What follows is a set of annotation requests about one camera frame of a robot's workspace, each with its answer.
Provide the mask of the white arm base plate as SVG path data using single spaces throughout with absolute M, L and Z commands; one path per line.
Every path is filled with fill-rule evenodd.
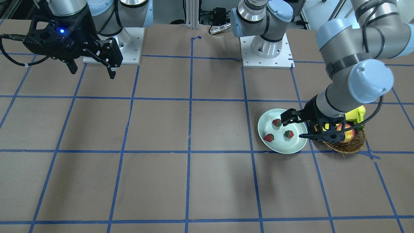
M 123 56 L 122 65 L 139 65 L 145 28 L 122 28 L 114 36 Z
M 281 41 L 265 41 L 261 36 L 240 37 L 244 68 L 295 68 L 287 34 Z

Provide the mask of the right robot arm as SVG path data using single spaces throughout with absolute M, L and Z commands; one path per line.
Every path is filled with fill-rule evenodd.
M 72 74 L 75 59 L 89 57 L 104 65 L 111 79 L 123 61 L 115 40 L 125 28 L 148 28 L 150 0 L 42 0 L 23 45 L 32 53 L 60 60 Z

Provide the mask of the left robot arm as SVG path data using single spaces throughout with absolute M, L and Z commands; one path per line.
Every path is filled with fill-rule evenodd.
M 281 114 L 284 126 L 306 122 L 309 132 L 301 138 L 343 141 L 346 129 L 336 127 L 345 124 L 345 114 L 376 99 L 382 102 L 393 86 L 392 71 L 381 59 L 413 52 L 413 24 L 401 21 L 395 0 L 352 0 L 352 6 L 360 28 L 335 18 L 315 35 L 332 83 L 302 110 Z M 234 36 L 253 36 L 253 55 L 275 59 L 292 16 L 292 7 L 282 0 L 241 0 L 230 11 L 230 22 Z

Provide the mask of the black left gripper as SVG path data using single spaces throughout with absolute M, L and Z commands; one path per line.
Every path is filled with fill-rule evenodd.
M 345 141 L 346 120 L 344 115 L 330 117 L 324 115 L 317 106 L 317 96 L 310 99 L 302 110 L 288 109 L 281 113 L 280 119 L 283 126 L 289 124 L 306 123 L 308 132 L 300 134 L 300 138 L 319 142 L 338 143 Z M 336 124 L 342 123 L 342 129 L 337 130 Z

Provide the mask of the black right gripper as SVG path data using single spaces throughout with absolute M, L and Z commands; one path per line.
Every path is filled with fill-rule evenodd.
M 79 57 L 90 57 L 114 79 L 123 55 L 115 38 L 101 40 L 88 5 L 41 5 L 31 21 L 23 45 L 32 53 L 65 63 L 76 74 Z

